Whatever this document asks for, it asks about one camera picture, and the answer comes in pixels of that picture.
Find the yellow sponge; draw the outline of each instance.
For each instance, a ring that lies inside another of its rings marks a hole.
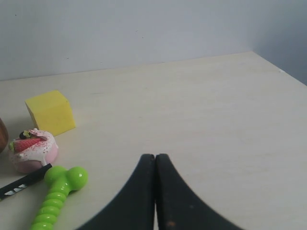
[[[25,104],[38,129],[56,136],[76,127],[69,101],[57,90],[29,98]]]

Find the wooden table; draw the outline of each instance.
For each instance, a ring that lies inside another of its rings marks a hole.
[[[89,183],[55,229],[71,230],[122,188],[142,153],[168,153],[190,187],[247,230],[307,229],[307,88],[253,52],[0,82],[11,138],[32,128],[24,100],[60,90],[77,127],[56,137],[54,165]],[[0,186],[21,176],[0,156]],[[29,227],[47,187],[0,204],[1,230]]]

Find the toy hammer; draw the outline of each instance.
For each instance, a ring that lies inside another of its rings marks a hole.
[[[44,181],[50,190],[30,230],[52,230],[69,192],[83,188],[87,179],[87,171],[82,167],[66,170],[64,167],[55,166],[49,169],[45,174]]]

